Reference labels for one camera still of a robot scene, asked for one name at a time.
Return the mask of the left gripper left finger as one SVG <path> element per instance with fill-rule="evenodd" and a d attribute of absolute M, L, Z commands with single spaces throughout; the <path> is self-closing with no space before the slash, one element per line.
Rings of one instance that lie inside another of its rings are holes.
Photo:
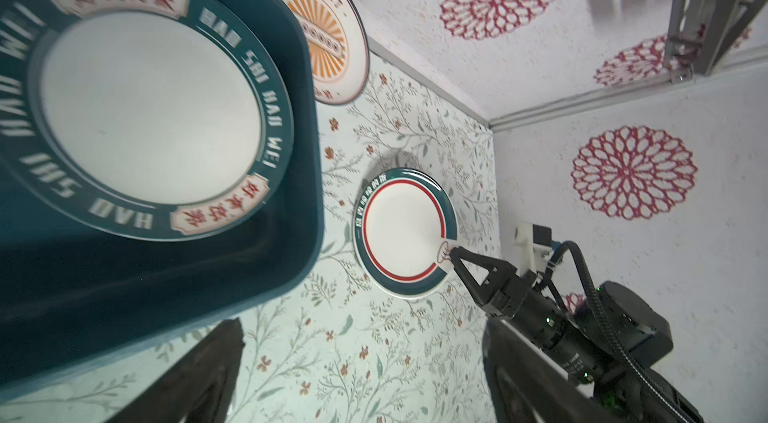
<path fill-rule="evenodd" d="M 244 332 L 222 321 L 112 422 L 224 422 L 237 384 Z"/>

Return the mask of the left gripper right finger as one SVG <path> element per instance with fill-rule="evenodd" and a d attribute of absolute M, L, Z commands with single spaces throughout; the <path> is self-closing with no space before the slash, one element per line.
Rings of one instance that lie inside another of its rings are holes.
<path fill-rule="evenodd" d="M 568 383 L 504 319 L 487 321 L 482 353 L 498 422 L 617 420 Z"/>

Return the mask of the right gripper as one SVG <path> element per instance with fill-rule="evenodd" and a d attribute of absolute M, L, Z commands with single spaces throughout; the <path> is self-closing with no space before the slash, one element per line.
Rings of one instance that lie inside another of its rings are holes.
<path fill-rule="evenodd" d="M 536 274 L 517 274 L 508 261 L 453 248 L 454 272 L 474 303 L 493 317 L 503 317 L 531 344 L 579 384 L 606 374 L 606 352 L 591 342 L 552 299 L 534 289 Z"/>

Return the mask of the green rim plate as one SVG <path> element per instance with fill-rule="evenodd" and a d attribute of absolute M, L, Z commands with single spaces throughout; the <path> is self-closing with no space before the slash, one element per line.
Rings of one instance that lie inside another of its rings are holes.
<path fill-rule="evenodd" d="M 207 238 L 277 192 L 283 78 L 218 0 L 1 0 L 1 161 L 53 209 L 135 240 Z"/>
<path fill-rule="evenodd" d="M 376 175 L 354 207 L 352 238 L 358 262 L 387 294 L 418 300 L 446 280 L 460 230 L 454 205 L 430 175 L 393 168 Z"/>

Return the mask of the orange sunburst plate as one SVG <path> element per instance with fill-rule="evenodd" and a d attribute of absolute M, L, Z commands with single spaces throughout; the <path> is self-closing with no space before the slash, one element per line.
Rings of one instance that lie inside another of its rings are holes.
<path fill-rule="evenodd" d="M 363 92 L 370 50 L 352 0 L 282 0 L 307 41 L 315 99 L 327 105 L 352 103 Z"/>

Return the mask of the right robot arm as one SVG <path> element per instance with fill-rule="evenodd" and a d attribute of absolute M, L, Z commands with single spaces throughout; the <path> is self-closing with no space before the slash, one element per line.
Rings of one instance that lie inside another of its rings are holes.
<path fill-rule="evenodd" d="M 500 422 L 700 422 L 653 365 L 673 349 L 669 323 L 612 281 L 596 285 L 579 246 L 554 247 L 543 274 L 451 250 L 489 317 L 483 365 Z"/>

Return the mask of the teal plastic bin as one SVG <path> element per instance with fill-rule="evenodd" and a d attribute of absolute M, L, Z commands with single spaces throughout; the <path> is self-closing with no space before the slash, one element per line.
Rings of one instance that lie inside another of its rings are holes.
<path fill-rule="evenodd" d="M 262 42 L 287 88 L 294 142 L 251 218 L 202 239 L 153 242 L 81 224 L 1 161 L 1 397 L 29 392 L 282 295 L 323 233 L 317 111 L 298 21 L 281 0 L 218 0 Z"/>

